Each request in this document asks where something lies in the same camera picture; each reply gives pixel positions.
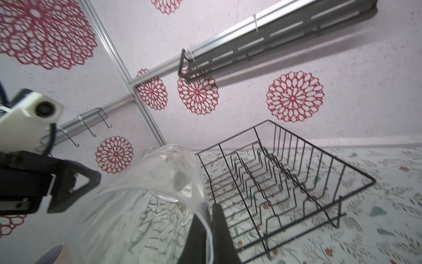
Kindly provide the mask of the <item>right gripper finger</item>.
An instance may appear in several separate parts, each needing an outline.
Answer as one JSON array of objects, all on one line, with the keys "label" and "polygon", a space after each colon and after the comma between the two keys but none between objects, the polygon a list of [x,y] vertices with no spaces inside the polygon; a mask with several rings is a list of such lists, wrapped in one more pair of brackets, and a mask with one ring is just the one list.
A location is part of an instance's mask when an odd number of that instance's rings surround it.
[{"label": "right gripper finger", "polygon": [[220,204],[212,206],[211,231],[193,217],[180,264],[240,264],[227,221]]}]

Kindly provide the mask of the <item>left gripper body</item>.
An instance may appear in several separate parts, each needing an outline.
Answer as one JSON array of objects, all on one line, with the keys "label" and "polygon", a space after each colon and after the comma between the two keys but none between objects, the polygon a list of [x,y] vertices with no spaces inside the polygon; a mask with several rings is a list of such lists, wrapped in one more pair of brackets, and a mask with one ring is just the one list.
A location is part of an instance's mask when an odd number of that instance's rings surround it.
[{"label": "left gripper body", "polygon": [[1,216],[36,213],[48,193],[56,159],[27,151],[1,153]]}]

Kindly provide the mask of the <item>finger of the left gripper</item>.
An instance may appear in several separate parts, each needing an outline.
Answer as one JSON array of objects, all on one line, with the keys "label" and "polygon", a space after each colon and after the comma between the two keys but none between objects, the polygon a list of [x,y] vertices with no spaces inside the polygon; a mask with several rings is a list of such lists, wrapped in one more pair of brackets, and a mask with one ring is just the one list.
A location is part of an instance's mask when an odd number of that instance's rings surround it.
[{"label": "finger of the left gripper", "polygon": [[[76,175],[85,177],[88,182],[76,188]],[[55,173],[55,181],[52,186],[51,200],[47,213],[62,213],[69,209],[82,196],[99,186],[101,174],[99,171],[90,169],[79,162],[63,160]]]}]

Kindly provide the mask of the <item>clear glass cup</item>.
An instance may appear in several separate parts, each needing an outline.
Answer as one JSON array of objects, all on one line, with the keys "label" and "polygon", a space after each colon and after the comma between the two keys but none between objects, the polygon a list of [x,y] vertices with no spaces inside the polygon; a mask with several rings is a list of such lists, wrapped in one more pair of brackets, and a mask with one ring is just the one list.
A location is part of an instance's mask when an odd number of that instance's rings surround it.
[{"label": "clear glass cup", "polygon": [[166,145],[99,191],[73,228],[72,264],[211,264],[211,216],[201,165]]}]

